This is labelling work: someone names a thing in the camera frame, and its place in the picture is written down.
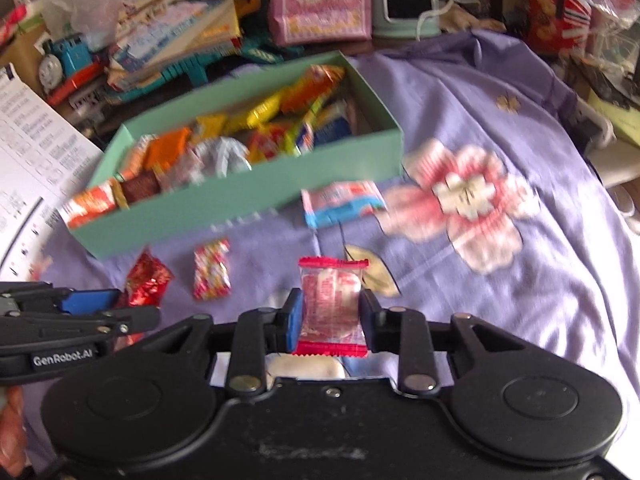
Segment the person's left hand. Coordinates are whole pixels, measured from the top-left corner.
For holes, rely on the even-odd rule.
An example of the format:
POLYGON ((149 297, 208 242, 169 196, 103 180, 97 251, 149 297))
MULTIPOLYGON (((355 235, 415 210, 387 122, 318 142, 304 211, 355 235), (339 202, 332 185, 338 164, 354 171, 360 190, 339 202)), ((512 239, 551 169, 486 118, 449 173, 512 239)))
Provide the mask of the person's left hand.
POLYGON ((26 431, 24 429, 24 391, 21 386, 6 390, 6 404, 0 422, 1 467, 17 478, 26 465, 26 431))

